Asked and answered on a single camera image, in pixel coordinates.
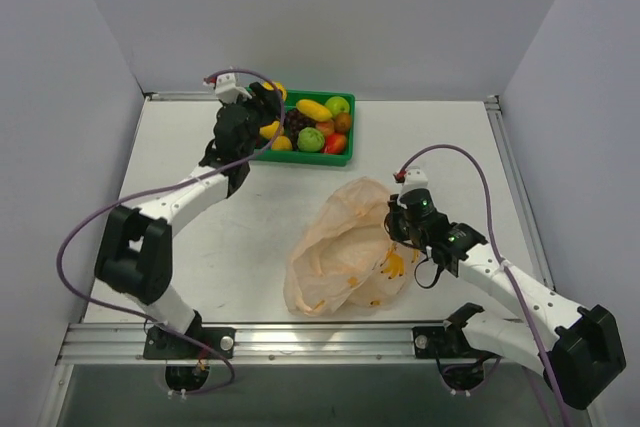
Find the green pear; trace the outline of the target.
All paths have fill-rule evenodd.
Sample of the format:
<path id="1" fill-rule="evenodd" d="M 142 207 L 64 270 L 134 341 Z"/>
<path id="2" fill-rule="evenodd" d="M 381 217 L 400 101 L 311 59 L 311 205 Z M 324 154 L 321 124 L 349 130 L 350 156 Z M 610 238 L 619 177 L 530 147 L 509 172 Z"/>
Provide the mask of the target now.
<path id="1" fill-rule="evenodd" d="M 324 148 L 324 145 L 324 135 L 314 127 L 306 127 L 298 134 L 297 148 L 301 152 L 317 153 Z"/>

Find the yellow banana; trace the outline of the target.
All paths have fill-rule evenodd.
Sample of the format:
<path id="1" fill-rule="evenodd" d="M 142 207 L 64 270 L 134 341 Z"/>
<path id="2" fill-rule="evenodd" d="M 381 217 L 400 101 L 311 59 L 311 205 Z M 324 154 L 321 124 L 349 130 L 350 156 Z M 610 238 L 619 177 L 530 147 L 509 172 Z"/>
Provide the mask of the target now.
<path id="1" fill-rule="evenodd" d="M 261 138 L 265 140 L 272 140 L 282 135 L 284 132 L 284 127 L 281 122 L 276 120 L 269 125 L 263 126 L 259 129 L 259 135 Z"/>

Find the brown kiwi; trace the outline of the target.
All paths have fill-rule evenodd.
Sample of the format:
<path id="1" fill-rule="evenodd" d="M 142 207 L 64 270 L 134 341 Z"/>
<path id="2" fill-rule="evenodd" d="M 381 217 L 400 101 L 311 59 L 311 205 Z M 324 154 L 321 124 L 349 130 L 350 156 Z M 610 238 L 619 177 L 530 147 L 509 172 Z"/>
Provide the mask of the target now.
<path id="1" fill-rule="evenodd" d="M 352 116 L 347 112 L 339 113 L 334 119 L 334 131 L 340 134 L 347 134 L 353 124 Z"/>

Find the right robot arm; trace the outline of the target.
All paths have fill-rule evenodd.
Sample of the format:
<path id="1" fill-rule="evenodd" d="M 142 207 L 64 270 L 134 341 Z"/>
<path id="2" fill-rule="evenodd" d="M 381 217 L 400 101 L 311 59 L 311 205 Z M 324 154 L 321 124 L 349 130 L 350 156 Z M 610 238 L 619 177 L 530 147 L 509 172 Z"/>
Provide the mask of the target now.
<path id="1" fill-rule="evenodd" d="M 384 226 L 391 239 L 424 254 L 445 272 L 479 288 L 524 322 L 517 327 L 467 304 L 443 332 L 446 349 L 487 351 L 538 373 L 565 405 L 584 410 L 623 372 L 626 358 L 614 315 L 562 297 L 506 260 L 471 226 L 439 212 L 426 188 L 393 194 Z"/>

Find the orange fruit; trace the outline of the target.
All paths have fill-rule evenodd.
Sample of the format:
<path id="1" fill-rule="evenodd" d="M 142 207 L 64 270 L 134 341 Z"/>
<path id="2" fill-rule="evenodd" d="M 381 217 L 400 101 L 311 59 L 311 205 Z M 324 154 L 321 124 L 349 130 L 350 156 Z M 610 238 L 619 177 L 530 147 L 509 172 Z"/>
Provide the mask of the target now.
<path id="1" fill-rule="evenodd" d="M 280 135 L 273 140 L 271 149 L 273 151 L 292 151 L 293 144 L 287 136 Z"/>

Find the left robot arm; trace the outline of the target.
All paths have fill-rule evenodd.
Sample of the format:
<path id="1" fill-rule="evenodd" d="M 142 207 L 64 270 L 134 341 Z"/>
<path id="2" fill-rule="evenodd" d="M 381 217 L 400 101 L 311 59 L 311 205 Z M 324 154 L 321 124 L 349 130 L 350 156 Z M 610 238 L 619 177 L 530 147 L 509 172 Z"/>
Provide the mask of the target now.
<path id="1" fill-rule="evenodd" d="M 202 346 L 202 320 L 172 286 L 173 239 L 209 207 L 231 197 L 246 180 L 259 131 L 283 111 L 280 89 L 267 82 L 244 88 L 232 74 L 215 79 L 221 107 L 202 159 L 177 187 L 149 194 L 144 203 L 113 208 L 98 250 L 95 277 L 133 300 L 168 332 L 167 347 L 180 358 Z"/>

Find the orange translucent plastic bag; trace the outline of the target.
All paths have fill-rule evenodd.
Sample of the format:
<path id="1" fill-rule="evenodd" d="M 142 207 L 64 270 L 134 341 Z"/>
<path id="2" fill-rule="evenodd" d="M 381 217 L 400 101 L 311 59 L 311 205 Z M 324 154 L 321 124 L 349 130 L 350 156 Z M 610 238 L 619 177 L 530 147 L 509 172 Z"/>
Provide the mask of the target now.
<path id="1" fill-rule="evenodd" d="M 286 307 L 308 317 L 343 306 L 378 309 L 396 299 L 421 259 L 383 226 L 391 191 L 361 177 L 336 191 L 295 245 L 286 268 Z"/>

